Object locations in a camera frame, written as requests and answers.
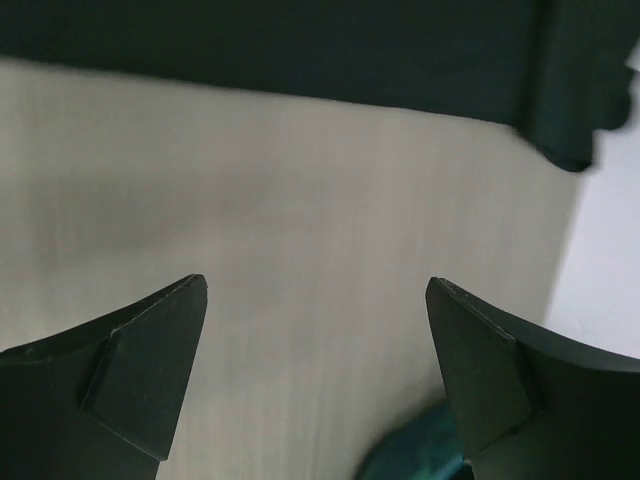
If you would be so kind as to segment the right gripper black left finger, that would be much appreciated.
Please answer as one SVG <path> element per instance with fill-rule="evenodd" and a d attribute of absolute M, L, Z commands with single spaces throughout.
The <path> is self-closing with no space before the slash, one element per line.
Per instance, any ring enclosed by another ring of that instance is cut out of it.
<path fill-rule="evenodd" d="M 153 479 L 207 309 L 203 275 L 1 353 L 4 479 Z"/>

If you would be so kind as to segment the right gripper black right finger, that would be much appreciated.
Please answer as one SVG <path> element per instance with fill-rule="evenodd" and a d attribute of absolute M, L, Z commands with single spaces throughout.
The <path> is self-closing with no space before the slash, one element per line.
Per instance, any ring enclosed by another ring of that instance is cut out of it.
<path fill-rule="evenodd" d="M 477 479 L 636 479 L 639 361 L 502 311 L 443 278 L 430 329 Z"/>

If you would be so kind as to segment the black floral t shirt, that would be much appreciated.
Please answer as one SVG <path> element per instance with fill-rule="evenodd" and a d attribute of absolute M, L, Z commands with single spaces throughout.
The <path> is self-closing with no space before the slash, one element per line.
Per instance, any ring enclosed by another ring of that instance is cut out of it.
<path fill-rule="evenodd" d="M 21 60 L 513 127 L 581 173 L 629 119 L 635 1 L 5 1 Z"/>

